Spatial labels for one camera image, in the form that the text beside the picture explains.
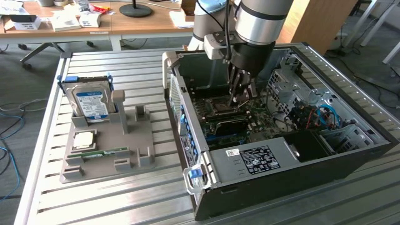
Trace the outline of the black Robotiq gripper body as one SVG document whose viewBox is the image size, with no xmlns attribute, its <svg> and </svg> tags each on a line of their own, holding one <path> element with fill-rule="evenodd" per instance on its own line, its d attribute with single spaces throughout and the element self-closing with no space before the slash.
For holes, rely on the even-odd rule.
<svg viewBox="0 0 400 225">
<path fill-rule="evenodd" d="M 276 42 L 267 45 L 254 45 L 240 43 L 234 46 L 232 57 L 230 60 L 234 72 L 244 70 L 251 76 L 258 76 L 270 60 Z"/>
</svg>

